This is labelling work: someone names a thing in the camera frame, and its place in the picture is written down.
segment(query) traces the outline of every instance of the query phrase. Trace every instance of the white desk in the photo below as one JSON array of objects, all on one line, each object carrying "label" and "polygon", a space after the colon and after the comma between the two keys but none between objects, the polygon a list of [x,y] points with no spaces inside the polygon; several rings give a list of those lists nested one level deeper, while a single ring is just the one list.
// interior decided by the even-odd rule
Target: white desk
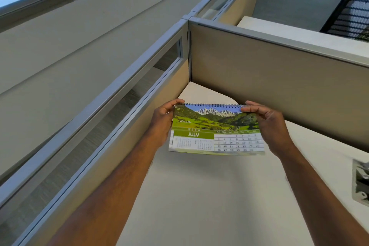
[{"label": "white desk", "polygon": [[[193,83],[188,88],[180,96],[187,102],[232,103]],[[302,153],[369,230],[369,208],[351,198],[352,157],[369,161],[369,154],[287,124]],[[282,165],[268,148],[262,156],[167,148],[156,153],[117,245],[313,245]]]}]

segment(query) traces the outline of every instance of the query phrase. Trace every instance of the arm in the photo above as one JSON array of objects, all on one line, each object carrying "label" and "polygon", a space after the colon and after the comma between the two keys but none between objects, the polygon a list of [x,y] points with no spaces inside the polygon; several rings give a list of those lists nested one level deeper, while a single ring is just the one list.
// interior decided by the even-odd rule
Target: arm
[{"label": "arm", "polygon": [[252,101],[246,103],[241,111],[257,114],[264,141],[281,160],[314,244],[368,245],[369,234],[293,144],[282,113]]},{"label": "arm", "polygon": [[65,221],[49,242],[55,245],[114,245],[123,230],[142,182],[172,125],[175,99],[157,108],[149,129],[104,182]]}]

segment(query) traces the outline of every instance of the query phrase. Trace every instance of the calendar page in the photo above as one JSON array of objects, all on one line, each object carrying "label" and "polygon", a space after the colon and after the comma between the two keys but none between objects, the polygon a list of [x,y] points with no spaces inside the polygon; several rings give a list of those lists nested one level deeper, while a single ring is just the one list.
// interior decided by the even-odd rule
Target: calendar page
[{"label": "calendar page", "polygon": [[244,105],[177,104],[169,150],[209,155],[264,154],[264,141],[254,113]]}]

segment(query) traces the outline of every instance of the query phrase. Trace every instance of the hand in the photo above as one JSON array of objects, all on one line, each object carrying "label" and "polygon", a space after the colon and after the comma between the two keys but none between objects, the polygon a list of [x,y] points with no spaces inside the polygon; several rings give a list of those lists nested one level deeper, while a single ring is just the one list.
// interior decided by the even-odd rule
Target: hand
[{"label": "hand", "polygon": [[183,99],[177,98],[155,109],[150,126],[145,135],[152,138],[153,143],[156,144],[158,148],[163,146],[168,137],[169,130],[172,126],[174,105],[184,102]]},{"label": "hand", "polygon": [[241,112],[256,113],[261,136],[277,157],[282,157],[295,147],[281,112],[252,101],[246,101],[246,104]]}]

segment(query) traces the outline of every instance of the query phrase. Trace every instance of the wall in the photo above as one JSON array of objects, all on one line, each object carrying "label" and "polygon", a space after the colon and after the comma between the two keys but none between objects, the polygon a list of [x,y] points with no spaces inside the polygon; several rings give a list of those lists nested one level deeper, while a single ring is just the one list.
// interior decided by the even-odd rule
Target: wall
[{"label": "wall", "polygon": [[0,47],[8,47],[2,59],[16,61],[8,75],[38,65],[35,74],[27,78],[24,72],[20,83],[0,95],[0,175],[78,114],[201,0],[156,0],[150,8],[144,3],[152,0],[108,0],[111,7],[98,1],[78,0],[0,34]]}]

